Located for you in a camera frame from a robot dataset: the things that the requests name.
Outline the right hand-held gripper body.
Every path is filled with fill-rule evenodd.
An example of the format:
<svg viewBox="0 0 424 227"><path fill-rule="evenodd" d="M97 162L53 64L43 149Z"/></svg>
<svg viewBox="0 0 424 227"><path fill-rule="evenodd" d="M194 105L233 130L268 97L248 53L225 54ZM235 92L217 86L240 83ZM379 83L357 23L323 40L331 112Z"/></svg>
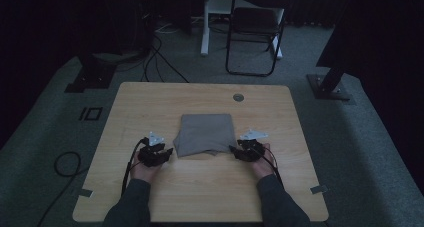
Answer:
<svg viewBox="0 0 424 227"><path fill-rule="evenodd" d="M245 162L255 162L264 156L265 148L259 139L266 138L267 133L249 129L237 140L234 157Z"/></svg>

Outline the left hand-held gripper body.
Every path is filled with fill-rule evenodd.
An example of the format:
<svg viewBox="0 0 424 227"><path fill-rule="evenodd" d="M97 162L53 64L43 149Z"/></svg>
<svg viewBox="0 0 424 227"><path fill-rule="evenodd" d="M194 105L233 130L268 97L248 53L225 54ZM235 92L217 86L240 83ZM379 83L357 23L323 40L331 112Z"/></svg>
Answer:
<svg viewBox="0 0 424 227"><path fill-rule="evenodd" d="M139 150L138 160L146 167L159 166L167 161L164 138L150 131L149 135L141 140L144 144Z"/></svg>

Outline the grey cloth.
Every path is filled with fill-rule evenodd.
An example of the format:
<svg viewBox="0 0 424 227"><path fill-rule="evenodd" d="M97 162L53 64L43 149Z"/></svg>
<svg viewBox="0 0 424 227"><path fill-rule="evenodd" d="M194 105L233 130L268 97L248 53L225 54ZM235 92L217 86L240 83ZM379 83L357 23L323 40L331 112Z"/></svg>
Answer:
<svg viewBox="0 0 424 227"><path fill-rule="evenodd" d="M173 144L178 157L229 153L236 144L230 114L184 114Z"/></svg>

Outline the person's right hand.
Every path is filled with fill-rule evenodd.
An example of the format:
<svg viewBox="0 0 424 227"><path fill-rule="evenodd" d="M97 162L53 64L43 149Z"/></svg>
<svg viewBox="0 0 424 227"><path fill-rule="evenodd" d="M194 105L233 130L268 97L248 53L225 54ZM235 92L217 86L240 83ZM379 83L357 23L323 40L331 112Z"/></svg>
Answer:
<svg viewBox="0 0 424 227"><path fill-rule="evenodd" d="M250 164L255 177L260 180L274 173L275 161L271 153L271 147L268 143L263 145L265 148L264 155L255 162Z"/></svg>

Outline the person's left hand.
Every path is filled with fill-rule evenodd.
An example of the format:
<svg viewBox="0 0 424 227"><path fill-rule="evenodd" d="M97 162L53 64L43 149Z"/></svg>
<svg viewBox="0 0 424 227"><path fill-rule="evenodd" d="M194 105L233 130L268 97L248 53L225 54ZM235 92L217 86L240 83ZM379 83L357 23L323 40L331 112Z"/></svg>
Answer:
<svg viewBox="0 0 424 227"><path fill-rule="evenodd" d="M161 165L147 167L141 162L135 162L131 165L130 176L132 179L143 180L151 184L161 168Z"/></svg>

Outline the black stand with square base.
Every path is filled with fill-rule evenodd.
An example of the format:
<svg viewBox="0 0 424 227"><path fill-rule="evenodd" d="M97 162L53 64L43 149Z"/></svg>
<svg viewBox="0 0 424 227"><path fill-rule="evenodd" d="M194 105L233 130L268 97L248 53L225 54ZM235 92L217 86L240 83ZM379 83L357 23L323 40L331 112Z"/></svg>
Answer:
<svg viewBox="0 0 424 227"><path fill-rule="evenodd" d="M86 89L108 89L117 66L99 61L93 54L78 55L81 69L72 83L65 89L66 93L83 93Z"/></svg>

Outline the black slanted stand with base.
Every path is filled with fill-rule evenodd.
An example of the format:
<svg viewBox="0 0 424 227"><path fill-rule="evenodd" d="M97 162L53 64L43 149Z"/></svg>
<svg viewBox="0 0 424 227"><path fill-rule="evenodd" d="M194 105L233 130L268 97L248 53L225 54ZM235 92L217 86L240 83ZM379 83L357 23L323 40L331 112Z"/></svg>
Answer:
<svg viewBox="0 0 424 227"><path fill-rule="evenodd" d="M351 99L351 95L344 90L341 84L341 78L347 69L345 60L347 50L343 34L346 32L345 13L349 8L350 1L344 0L341 6L341 15L316 64L317 67L328 67L328 73L325 76L318 74L307 76L316 99L341 101Z"/></svg>

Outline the black folding chair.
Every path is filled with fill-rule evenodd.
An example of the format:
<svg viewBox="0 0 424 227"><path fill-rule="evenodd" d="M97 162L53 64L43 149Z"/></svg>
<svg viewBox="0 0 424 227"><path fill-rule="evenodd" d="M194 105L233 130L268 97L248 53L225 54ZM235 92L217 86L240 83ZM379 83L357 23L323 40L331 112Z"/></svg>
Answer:
<svg viewBox="0 0 424 227"><path fill-rule="evenodd" d="M291 9L293 2L294 0L231 0L225 59L225 69L229 74L267 77L274 72L285 26L285 13ZM266 50L275 46L272 65L268 72L252 73L230 69L233 34L266 37L268 44Z"/></svg>

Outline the white desk frame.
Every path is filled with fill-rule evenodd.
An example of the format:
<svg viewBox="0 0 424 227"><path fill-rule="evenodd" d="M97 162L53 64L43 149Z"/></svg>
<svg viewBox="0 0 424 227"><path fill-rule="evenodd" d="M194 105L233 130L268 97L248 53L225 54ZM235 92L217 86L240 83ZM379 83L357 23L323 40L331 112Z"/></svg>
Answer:
<svg viewBox="0 0 424 227"><path fill-rule="evenodd" d="M254 4L251 4L244 0L237 0L236 1L237 7L257 7ZM231 0L204 0L204 24L203 24L203 36L202 36L202 43L201 43L201 50L200 54L202 56L207 56L209 53L209 39L210 39L210 28L209 23L210 14L230 14L230 8L231 8ZM277 16L277 20L279 22L282 21L283 15L285 13L284 9L273 9ZM276 37L273 39L273 49L277 52L277 60L280 60L283 57L283 53L281 51L281 48L277 48L277 40Z"/></svg>

